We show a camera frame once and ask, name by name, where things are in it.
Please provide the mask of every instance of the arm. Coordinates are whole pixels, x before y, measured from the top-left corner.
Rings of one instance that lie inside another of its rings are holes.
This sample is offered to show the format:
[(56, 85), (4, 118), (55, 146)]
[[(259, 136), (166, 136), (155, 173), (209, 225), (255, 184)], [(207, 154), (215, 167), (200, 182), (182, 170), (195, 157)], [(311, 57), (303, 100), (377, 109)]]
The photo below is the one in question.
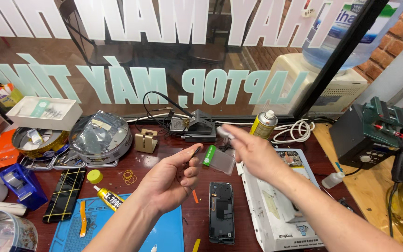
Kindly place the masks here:
[(197, 186), (198, 158), (191, 157), (199, 146), (203, 148), (198, 143), (157, 163), (84, 252), (138, 251), (161, 215), (182, 204)]
[(393, 238), (285, 165), (266, 140), (231, 125), (222, 127), (236, 137), (232, 146), (237, 161), (243, 160), (252, 175), (271, 184), (297, 205), (329, 251), (403, 251)]

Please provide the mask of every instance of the gold phone stand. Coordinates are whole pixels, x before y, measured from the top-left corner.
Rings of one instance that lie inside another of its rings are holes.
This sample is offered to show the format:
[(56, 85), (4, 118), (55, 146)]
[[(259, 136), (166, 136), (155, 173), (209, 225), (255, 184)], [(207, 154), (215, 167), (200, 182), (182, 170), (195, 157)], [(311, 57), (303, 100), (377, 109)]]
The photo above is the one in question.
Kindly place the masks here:
[(135, 149), (138, 152), (153, 153), (158, 140), (153, 139), (158, 135), (154, 130), (142, 129), (141, 133), (135, 135)]

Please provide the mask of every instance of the blue tape dispenser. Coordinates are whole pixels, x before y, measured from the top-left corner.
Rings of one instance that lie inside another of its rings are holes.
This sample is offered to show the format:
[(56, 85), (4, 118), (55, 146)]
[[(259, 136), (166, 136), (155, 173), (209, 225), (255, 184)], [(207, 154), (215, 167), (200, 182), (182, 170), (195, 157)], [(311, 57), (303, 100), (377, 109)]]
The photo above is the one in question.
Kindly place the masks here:
[(34, 172), (20, 164), (11, 165), (0, 173), (4, 184), (18, 197), (18, 202), (37, 210), (48, 201)]

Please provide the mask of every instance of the glass window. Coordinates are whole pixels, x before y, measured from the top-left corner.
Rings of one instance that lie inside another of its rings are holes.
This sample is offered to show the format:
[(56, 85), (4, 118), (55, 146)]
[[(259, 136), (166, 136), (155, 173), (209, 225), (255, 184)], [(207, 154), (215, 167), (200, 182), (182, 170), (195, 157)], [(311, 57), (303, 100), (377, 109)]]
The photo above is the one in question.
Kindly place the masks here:
[[(0, 83), (79, 101), (83, 115), (169, 106), (293, 115), (365, 0), (0, 0)], [(364, 63), (403, 11), (392, 0), (311, 111), (367, 88)]]

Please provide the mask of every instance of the yellow bottle cap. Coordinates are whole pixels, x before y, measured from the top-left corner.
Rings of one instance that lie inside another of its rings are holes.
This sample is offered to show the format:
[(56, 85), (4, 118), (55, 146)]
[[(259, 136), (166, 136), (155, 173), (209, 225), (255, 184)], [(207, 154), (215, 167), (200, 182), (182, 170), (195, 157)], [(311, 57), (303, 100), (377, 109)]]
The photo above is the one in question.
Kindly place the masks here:
[(102, 181), (104, 176), (100, 173), (99, 170), (92, 170), (87, 174), (87, 180), (90, 181), (91, 184), (97, 184)]

